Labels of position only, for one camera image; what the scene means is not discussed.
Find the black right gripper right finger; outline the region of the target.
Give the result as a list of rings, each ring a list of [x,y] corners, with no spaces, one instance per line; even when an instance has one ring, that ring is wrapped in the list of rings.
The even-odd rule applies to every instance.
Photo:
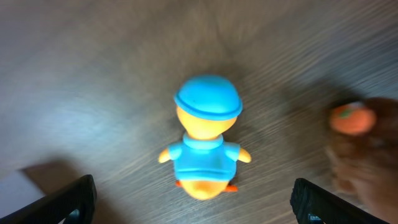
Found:
[[[295,180],[290,205],[298,224],[387,224],[303,178]]]

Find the brown plush capybara toy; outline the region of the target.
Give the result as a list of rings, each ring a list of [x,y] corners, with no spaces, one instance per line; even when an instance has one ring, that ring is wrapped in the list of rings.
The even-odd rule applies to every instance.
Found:
[[[333,183],[372,215],[397,223],[397,100],[365,98],[330,111]]]

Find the yellow duck toy blue hat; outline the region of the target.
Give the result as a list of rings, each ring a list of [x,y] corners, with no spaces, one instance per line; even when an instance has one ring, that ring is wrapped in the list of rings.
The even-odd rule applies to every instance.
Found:
[[[231,184],[237,162],[250,163],[250,153],[224,140],[243,110],[235,86],[219,75],[198,75],[174,95],[178,120],[185,129],[181,141],[169,144],[158,157],[172,161],[176,185],[194,199],[209,200],[222,192],[235,192]]]

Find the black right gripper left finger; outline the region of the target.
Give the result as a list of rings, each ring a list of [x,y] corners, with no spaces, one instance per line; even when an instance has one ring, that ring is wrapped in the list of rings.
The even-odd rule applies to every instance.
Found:
[[[93,176],[87,174],[1,218],[1,224],[91,224],[96,200]]]

